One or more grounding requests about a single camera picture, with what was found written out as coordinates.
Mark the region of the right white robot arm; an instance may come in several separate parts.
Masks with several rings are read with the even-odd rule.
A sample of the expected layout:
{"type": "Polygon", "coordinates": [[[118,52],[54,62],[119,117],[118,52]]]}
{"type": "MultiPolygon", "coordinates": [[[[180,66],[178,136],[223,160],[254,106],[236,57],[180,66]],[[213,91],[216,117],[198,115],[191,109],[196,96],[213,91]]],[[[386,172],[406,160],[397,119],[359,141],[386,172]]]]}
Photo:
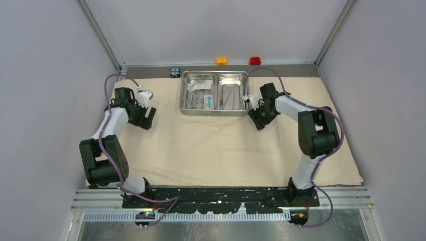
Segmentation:
{"type": "Polygon", "coordinates": [[[264,129],[278,115],[284,114],[297,122],[298,145],[302,152],[298,167],[288,181],[285,198],[300,206],[313,196],[314,179],[323,160],[342,145],[337,126],[341,124],[329,106],[305,104],[288,92],[278,92],[273,83],[260,87],[260,94],[243,97],[252,107],[248,116],[257,130],[264,129]]]}

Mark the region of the steel tweezers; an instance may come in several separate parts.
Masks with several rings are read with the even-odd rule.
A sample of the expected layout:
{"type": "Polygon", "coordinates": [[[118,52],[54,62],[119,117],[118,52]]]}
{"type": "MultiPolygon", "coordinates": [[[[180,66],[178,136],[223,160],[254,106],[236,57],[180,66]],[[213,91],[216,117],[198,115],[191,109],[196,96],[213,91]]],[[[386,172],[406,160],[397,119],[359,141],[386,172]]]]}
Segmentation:
{"type": "Polygon", "coordinates": [[[240,111],[244,109],[244,105],[237,91],[224,91],[220,95],[219,110],[235,110],[240,111]]]}

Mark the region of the green white packet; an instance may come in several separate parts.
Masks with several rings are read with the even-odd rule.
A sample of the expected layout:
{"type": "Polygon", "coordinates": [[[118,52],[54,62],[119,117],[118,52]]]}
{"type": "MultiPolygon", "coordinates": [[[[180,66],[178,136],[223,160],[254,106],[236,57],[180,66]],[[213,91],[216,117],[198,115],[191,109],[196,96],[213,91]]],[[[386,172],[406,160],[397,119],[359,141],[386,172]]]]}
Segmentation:
{"type": "Polygon", "coordinates": [[[203,108],[204,109],[214,109],[213,95],[204,95],[203,96],[203,108]]]}

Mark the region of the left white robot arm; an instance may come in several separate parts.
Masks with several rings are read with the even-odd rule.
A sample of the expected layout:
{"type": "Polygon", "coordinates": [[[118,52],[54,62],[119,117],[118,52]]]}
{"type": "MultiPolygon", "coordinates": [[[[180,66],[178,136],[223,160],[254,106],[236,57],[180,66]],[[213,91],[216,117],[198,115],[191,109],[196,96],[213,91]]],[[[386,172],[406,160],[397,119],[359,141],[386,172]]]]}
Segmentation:
{"type": "Polygon", "coordinates": [[[153,204],[154,194],[146,178],[131,172],[119,137],[127,124],[144,130],[151,128],[156,113],[155,108],[148,107],[152,98],[152,92],[141,88],[137,92],[127,87],[116,88],[114,97],[106,99],[100,127],[90,139],[79,144],[88,183],[135,195],[135,202],[142,208],[153,204]]]}

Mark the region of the red button block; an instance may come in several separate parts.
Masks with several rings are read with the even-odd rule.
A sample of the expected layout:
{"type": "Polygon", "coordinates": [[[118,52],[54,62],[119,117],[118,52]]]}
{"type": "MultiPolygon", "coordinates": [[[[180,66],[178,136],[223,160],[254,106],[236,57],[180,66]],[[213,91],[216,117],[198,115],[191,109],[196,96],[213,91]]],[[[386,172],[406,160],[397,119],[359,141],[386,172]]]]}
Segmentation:
{"type": "Polygon", "coordinates": [[[261,65],[262,61],[260,57],[251,57],[249,60],[250,65],[261,65]]]}

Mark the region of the left steel tray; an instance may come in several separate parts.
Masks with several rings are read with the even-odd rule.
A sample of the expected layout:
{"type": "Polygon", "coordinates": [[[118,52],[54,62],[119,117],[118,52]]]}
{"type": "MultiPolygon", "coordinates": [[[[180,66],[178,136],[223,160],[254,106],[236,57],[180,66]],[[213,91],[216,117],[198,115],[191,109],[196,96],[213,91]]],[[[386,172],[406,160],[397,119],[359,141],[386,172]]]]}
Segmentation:
{"type": "Polygon", "coordinates": [[[202,97],[204,95],[213,95],[214,100],[214,109],[216,109],[216,100],[217,100],[217,91],[216,91],[216,76],[214,74],[189,74],[183,79],[182,87],[182,95],[181,95],[181,107],[182,109],[188,109],[188,110],[214,110],[214,109],[189,109],[188,108],[188,97],[191,92],[188,92],[187,88],[190,83],[197,83],[197,82],[211,82],[212,87],[210,90],[201,90],[202,97]]]}

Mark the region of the white sterile pouch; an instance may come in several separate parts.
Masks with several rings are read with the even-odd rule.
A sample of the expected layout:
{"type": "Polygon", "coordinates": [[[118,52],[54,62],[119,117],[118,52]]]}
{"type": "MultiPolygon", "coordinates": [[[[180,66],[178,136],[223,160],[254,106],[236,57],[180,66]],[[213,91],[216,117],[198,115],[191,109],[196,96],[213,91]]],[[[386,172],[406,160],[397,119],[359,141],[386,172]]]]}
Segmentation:
{"type": "Polygon", "coordinates": [[[211,82],[197,82],[197,83],[190,83],[187,90],[188,92],[193,92],[196,90],[210,90],[212,87],[211,82]]]}

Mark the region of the beige cloth wrap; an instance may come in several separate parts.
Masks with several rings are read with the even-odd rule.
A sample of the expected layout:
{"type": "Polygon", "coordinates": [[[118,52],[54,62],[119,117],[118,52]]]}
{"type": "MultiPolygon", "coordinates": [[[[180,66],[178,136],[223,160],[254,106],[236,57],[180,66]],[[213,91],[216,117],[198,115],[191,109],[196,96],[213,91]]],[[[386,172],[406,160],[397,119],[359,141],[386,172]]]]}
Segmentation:
{"type": "Polygon", "coordinates": [[[127,124],[119,141],[131,173],[152,185],[286,186],[301,158],[297,122],[279,115],[265,129],[247,116],[189,116],[179,109],[180,79],[123,80],[153,92],[152,127],[127,124]]]}

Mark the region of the steel tray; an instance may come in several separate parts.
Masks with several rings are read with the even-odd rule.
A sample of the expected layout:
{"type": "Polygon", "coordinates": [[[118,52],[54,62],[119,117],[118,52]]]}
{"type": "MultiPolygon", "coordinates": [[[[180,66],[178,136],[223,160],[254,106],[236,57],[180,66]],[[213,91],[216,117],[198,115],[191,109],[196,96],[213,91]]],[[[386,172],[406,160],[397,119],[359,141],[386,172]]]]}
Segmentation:
{"type": "Polygon", "coordinates": [[[237,91],[240,94],[240,98],[244,105],[244,109],[240,111],[235,110],[219,110],[226,114],[243,114],[248,110],[248,103],[243,101],[243,96],[249,94],[249,84],[245,74],[220,74],[216,77],[216,89],[217,89],[217,106],[216,109],[219,110],[219,100],[220,95],[224,91],[225,93],[229,91],[237,91]]]}
{"type": "Polygon", "coordinates": [[[213,95],[214,100],[214,109],[216,109],[216,100],[217,100],[217,91],[216,91],[216,76],[214,74],[189,74],[183,79],[182,87],[182,95],[181,95],[181,107],[182,109],[188,109],[188,110],[214,110],[214,109],[189,109],[188,108],[188,97],[191,92],[188,92],[187,88],[190,83],[197,83],[197,82],[211,82],[212,87],[210,90],[201,90],[202,97],[204,95],[213,95]]]}

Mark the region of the yellow button block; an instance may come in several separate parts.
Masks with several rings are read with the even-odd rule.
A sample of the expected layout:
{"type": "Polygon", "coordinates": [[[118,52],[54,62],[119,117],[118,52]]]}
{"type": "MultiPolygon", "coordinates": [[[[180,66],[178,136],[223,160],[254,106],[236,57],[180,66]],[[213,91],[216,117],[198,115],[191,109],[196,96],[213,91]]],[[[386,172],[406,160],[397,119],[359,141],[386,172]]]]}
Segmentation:
{"type": "Polygon", "coordinates": [[[228,61],[226,58],[218,58],[216,59],[216,66],[226,66],[228,61]]]}

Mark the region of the right steel tray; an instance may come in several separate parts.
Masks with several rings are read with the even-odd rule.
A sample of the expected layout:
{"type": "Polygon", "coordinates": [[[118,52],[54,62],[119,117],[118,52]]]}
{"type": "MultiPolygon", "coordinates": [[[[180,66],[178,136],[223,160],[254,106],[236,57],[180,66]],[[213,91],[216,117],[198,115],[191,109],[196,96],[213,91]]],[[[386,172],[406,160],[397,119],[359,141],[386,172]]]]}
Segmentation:
{"type": "Polygon", "coordinates": [[[235,110],[219,110],[226,114],[243,114],[248,110],[248,103],[243,101],[243,96],[249,94],[249,84],[245,74],[220,74],[216,77],[216,89],[217,89],[217,106],[216,109],[219,110],[219,100],[220,95],[224,91],[225,93],[229,91],[237,91],[240,94],[240,98],[244,105],[244,109],[240,111],[235,110]]]}

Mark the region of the small blue owl toy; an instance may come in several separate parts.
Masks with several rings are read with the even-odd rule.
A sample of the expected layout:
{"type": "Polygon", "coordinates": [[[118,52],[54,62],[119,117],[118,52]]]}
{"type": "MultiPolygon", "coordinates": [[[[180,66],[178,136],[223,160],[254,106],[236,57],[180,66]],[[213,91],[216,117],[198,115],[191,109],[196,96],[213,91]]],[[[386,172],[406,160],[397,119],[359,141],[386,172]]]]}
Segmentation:
{"type": "Polygon", "coordinates": [[[180,77],[180,69],[179,68],[171,68],[170,77],[171,78],[179,78],[180,77]]]}

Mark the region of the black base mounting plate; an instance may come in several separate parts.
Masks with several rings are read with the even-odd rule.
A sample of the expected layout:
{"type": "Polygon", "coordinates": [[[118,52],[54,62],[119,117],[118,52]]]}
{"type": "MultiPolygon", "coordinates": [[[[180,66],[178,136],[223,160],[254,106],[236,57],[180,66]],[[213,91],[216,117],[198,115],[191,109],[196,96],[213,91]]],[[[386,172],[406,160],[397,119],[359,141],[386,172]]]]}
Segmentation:
{"type": "Polygon", "coordinates": [[[280,187],[155,187],[145,197],[151,203],[136,196],[123,193],[123,208],[148,208],[164,213],[177,197],[170,213],[234,214],[244,208],[248,214],[279,213],[283,207],[307,209],[318,207],[316,191],[301,197],[291,198],[286,188],[280,187]]]}

